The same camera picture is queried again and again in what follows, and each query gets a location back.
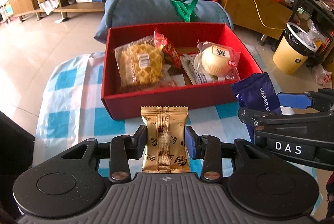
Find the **white plastic bag on floor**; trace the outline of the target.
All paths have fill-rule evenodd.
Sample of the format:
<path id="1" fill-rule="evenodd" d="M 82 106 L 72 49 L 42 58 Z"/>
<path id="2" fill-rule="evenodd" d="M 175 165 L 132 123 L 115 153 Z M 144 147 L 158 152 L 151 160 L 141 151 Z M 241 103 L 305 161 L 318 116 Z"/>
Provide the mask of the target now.
<path id="1" fill-rule="evenodd" d="M 332 73 L 325 70 L 321 64 L 314 66 L 311 73 L 317 84 L 324 88 L 332 88 Z"/>

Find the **gold biscuit packet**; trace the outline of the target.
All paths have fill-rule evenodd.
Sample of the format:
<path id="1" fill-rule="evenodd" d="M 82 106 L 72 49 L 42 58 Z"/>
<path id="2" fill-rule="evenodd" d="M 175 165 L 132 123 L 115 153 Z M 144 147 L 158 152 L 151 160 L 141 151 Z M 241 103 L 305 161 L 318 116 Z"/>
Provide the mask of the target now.
<path id="1" fill-rule="evenodd" d="M 189 173 L 189 157 L 185 146 L 187 107 L 141 107 L 147 127 L 142 172 Z"/>

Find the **yellow trash bin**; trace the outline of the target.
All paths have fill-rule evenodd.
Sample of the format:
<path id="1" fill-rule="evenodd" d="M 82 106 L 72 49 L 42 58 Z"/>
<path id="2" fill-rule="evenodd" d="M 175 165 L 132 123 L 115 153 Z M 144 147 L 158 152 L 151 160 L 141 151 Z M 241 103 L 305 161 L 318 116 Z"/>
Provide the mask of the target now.
<path id="1" fill-rule="evenodd" d="M 317 50 L 315 43 L 302 28 L 288 22 L 272 59 L 279 70 L 291 75 L 309 57 L 314 57 Z"/>

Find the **white Kapro snack packet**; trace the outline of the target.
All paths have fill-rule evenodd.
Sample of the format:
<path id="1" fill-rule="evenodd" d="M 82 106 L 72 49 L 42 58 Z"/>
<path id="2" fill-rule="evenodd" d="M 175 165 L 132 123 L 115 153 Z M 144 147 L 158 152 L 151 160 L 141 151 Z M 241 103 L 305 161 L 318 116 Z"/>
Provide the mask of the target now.
<path id="1" fill-rule="evenodd" d="M 181 64 L 193 85 L 225 81 L 225 77 L 208 74 L 201 65 L 201 54 L 184 54 Z"/>

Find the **round steamed cake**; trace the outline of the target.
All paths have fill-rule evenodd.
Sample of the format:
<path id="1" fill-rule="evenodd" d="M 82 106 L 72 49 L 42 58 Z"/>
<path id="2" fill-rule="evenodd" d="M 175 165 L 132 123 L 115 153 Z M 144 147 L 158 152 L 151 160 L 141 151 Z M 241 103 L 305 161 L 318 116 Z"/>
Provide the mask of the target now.
<path id="1" fill-rule="evenodd" d="M 239 81 L 238 63 L 240 52 L 232 47 L 212 43 L 198 42 L 198 53 L 201 54 L 201 65 L 211 75 L 225 77 L 226 81 Z"/>

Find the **blue rolled blanket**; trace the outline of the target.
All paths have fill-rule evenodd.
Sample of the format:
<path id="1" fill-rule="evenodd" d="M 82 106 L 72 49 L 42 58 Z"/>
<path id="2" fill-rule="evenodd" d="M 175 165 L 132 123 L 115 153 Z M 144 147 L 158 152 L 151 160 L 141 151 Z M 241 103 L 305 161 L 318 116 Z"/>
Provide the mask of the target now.
<path id="1" fill-rule="evenodd" d="M 234 25 L 227 11 L 205 0 L 106 0 L 94 39 L 106 43 L 110 28 L 167 22 L 209 22 Z"/>

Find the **red cardboard box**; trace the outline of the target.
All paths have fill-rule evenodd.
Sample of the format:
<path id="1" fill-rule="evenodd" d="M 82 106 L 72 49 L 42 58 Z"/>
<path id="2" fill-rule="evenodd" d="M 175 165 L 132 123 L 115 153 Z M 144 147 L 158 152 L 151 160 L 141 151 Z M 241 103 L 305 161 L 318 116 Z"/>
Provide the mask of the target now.
<path id="1" fill-rule="evenodd" d="M 179 55 L 194 54 L 197 43 L 208 41 L 231 47 L 240 54 L 237 70 L 241 79 L 261 73 L 250 52 L 226 24 L 177 22 L 111 28 L 106 40 L 101 100 L 114 120 L 138 117 L 143 106 L 197 109 L 236 100 L 231 90 L 233 80 L 192 84 L 184 69 L 176 68 L 170 58 L 166 59 L 168 73 L 172 77 L 182 76 L 185 85 L 169 87 L 161 84 L 143 89 L 138 86 L 122 87 L 115 58 L 116 48 L 152 36 L 155 31 L 164 35 Z"/>

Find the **purple wafer biscuit packet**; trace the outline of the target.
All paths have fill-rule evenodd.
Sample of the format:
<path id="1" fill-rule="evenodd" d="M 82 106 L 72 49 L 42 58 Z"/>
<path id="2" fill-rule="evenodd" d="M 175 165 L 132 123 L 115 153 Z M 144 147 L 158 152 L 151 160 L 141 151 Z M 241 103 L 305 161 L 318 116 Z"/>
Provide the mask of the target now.
<path id="1" fill-rule="evenodd" d="M 268 73 L 254 73 L 231 86 L 239 106 L 281 116 L 280 102 Z"/>

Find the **blue white checkered tablecloth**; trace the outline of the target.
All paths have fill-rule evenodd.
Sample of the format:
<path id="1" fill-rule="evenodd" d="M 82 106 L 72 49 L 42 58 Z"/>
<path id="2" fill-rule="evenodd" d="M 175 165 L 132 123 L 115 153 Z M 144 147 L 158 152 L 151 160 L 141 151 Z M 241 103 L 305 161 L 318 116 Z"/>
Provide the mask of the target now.
<path id="1" fill-rule="evenodd" d="M 141 117 L 113 120 L 101 101 L 103 52 L 76 56 L 58 65 L 42 94 L 34 142 L 36 166 L 87 138 L 100 143 L 133 134 Z M 249 140 L 246 125 L 238 119 L 237 102 L 189 111 L 187 124 L 199 135 L 217 136 L 222 142 Z"/>

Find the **yellow waffle snack bag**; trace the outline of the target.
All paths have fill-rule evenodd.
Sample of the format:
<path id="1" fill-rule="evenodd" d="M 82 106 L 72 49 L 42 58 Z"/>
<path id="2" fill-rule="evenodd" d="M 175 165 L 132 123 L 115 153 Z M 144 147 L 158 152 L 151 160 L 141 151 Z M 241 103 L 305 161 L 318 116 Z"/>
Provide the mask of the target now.
<path id="1" fill-rule="evenodd" d="M 157 40 L 150 35 L 114 50 L 122 93 L 176 86 L 156 44 Z"/>

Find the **red yellow snack packet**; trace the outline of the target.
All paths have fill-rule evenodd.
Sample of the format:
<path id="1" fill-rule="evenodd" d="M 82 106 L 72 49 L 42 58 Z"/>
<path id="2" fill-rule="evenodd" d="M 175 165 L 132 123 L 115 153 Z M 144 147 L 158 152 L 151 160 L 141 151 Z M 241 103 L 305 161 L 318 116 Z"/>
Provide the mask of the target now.
<path id="1" fill-rule="evenodd" d="M 168 38 L 166 38 L 163 34 L 159 33 L 156 29 L 154 30 L 153 38 L 154 46 L 162 51 L 163 54 L 167 55 L 176 68 L 181 69 L 182 64 L 180 56 L 171 41 L 168 40 Z"/>

